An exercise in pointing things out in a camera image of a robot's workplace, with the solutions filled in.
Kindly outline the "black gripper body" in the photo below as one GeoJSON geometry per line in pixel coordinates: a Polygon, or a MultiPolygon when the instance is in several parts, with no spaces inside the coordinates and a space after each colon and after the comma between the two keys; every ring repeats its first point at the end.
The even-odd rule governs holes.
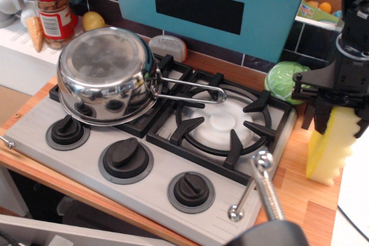
{"type": "Polygon", "coordinates": [[[328,96],[333,107],[368,111],[368,63],[332,63],[322,69],[293,75],[292,98],[328,96]]]}

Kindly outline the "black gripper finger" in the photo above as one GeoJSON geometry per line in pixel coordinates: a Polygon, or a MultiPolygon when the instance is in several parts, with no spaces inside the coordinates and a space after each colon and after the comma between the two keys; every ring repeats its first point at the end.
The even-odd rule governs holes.
{"type": "Polygon", "coordinates": [[[355,137],[360,138],[368,128],[368,111],[356,110],[355,114],[360,118],[360,120],[357,122],[357,125],[360,127],[360,130],[355,134],[355,137]]]}
{"type": "Polygon", "coordinates": [[[324,134],[333,108],[332,100],[328,96],[318,96],[314,103],[315,130],[324,134]]]}

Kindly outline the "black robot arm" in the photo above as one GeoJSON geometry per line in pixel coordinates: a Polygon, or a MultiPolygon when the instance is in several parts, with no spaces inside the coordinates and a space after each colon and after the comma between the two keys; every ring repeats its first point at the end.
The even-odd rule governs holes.
{"type": "Polygon", "coordinates": [[[303,129],[313,123],[324,134],[333,107],[352,108],[359,117],[360,138],[368,128],[368,0],[342,0],[343,28],[329,64],[293,75],[292,97],[308,102],[303,129]]]}

